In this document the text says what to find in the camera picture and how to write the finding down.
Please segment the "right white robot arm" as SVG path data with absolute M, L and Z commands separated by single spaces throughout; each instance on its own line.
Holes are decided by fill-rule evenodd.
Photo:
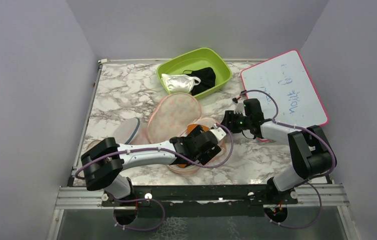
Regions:
M 266 183 L 265 198 L 270 203 L 278 203 L 286 192 L 329 174 L 337 165 L 335 154 L 320 126 L 292 126 L 265 118 L 256 98 L 246 99 L 237 103 L 235 110 L 225 111 L 221 123 L 233 134 L 249 131 L 254 138 L 272 140 L 289 147 L 291 166 Z

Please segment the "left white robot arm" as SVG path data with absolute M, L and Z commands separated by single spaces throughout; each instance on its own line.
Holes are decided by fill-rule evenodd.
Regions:
M 219 143 L 228 130 L 219 124 L 205 131 L 196 126 L 187 136 L 172 137 L 160 143 L 118 144 L 107 137 L 80 158 L 82 166 L 75 178 L 84 180 L 87 191 L 105 190 L 121 205 L 133 201 L 131 180 L 120 173 L 149 165 L 194 165 L 208 168 L 208 163 L 221 152 Z

